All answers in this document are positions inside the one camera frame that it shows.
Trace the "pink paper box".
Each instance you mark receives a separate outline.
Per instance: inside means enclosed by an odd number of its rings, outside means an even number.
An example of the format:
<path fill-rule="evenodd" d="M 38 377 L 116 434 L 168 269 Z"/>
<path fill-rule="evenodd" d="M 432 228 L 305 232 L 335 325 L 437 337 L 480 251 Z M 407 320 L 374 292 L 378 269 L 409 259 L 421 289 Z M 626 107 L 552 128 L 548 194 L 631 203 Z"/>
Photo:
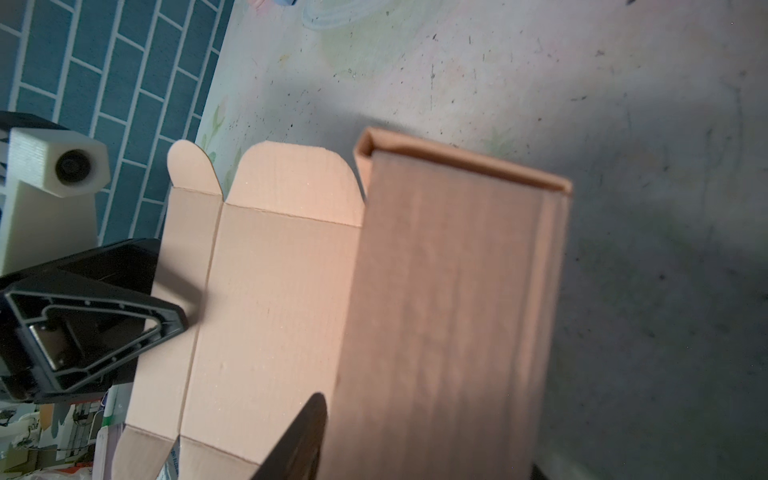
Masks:
<path fill-rule="evenodd" d="M 531 477 L 571 181 L 378 128 L 353 154 L 264 141 L 223 191 L 169 149 L 154 293 L 191 325 L 140 358 L 114 478 L 251 479 L 316 392 L 316 479 Z"/>

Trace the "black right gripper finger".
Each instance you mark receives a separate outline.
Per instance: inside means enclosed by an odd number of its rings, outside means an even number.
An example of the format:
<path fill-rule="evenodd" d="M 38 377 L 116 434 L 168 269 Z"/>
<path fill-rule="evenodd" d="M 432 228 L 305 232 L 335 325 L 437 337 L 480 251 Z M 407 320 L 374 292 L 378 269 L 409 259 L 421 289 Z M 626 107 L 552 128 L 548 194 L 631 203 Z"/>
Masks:
<path fill-rule="evenodd" d="M 327 420 L 326 398 L 316 392 L 305 402 L 251 479 L 316 479 Z"/>

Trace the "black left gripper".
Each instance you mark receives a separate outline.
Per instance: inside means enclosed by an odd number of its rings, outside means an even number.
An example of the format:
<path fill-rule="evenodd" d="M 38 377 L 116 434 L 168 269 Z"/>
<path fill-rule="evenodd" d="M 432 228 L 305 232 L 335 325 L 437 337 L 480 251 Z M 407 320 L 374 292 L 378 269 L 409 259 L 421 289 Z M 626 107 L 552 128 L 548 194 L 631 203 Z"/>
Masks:
<path fill-rule="evenodd" d="M 2 401 L 93 400 L 185 332 L 184 310 L 151 294 L 159 250 L 126 240 L 2 277 Z"/>

